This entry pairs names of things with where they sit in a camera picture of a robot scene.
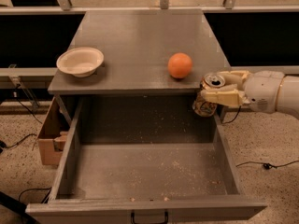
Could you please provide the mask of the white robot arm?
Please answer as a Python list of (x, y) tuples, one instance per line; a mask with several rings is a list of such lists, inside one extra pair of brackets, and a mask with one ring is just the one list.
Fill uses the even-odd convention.
[(277, 71), (247, 70), (206, 74), (200, 96), (208, 103), (248, 106), (254, 112), (275, 112), (299, 119), (299, 77)]

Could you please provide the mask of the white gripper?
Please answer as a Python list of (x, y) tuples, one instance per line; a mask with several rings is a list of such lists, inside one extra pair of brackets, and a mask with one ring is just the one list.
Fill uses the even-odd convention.
[(247, 70), (222, 71), (219, 75), (225, 84), (221, 88), (201, 90), (201, 96), (210, 103), (239, 107), (249, 104), (255, 112), (274, 113), (282, 72), (260, 71), (250, 74)]

